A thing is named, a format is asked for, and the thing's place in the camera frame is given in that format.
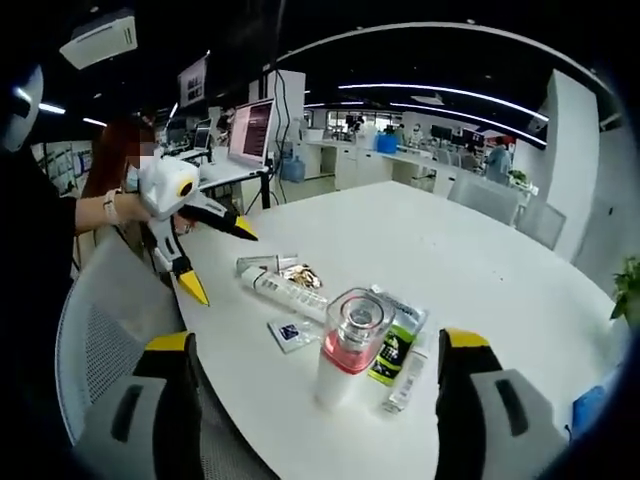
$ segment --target clear plastic bottle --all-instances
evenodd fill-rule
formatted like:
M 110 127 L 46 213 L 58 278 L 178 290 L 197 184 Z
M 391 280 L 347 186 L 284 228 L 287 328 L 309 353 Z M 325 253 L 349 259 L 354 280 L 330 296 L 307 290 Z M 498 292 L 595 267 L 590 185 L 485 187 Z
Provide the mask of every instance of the clear plastic bottle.
M 395 309 L 370 290 L 354 288 L 327 308 L 315 397 L 331 410 L 343 403 L 366 379 L 393 323 Z
M 248 267 L 240 279 L 243 284 L 259 294 L 319 323 L 324 323 L 329 302 L 321 295 L 260 267 Z

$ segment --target laptop screen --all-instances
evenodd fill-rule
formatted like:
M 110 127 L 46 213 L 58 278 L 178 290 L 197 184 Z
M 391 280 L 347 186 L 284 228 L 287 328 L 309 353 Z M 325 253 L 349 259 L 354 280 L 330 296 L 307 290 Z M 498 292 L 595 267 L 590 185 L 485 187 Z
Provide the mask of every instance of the laptop screen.
M 211 128 L 211 120 L 199 123 L 196 126 L 196 136 L 193 141 L 193 148 L 206 150 L 209 140 L 209 129 Z
M 239 107 L 233 121 L 229 157 L 264 164 L 269 143 L 273 100 Z

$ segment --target pink bottle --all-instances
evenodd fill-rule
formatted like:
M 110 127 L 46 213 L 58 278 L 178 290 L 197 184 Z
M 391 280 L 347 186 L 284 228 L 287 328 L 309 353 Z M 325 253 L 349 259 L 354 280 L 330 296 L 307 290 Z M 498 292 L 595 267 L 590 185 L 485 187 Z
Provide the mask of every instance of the pink bottle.
M 362 288 L 329 304 L 315 390 L 321 406 L 339 406 L 366 378 L 394 317 L 392 305 Z

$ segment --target gold wrapper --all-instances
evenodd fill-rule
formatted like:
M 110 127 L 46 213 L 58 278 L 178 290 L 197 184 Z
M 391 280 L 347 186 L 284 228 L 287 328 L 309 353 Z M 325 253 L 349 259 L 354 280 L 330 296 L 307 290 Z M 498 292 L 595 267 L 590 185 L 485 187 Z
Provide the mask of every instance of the gold wrapper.
M 320 278 L 318 278 L 307 264 L 293 265 L 292 267 L 285 268 L 280 272 L 280 275 L 306 288 L 318 289 L 322 286 Z

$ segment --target hand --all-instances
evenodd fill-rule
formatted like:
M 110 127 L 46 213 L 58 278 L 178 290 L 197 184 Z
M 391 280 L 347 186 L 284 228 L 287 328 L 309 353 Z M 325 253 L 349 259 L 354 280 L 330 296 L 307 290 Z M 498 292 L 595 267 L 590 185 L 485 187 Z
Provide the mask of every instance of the hand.
M 189 233 L 189 230 L 193 228 L 195 223 L 196 222 L 192 222 L 191 220 L 181 217 L 177 213 L 173 216 L 173 225 L 176 229 L 176 233 L 179 234 Z

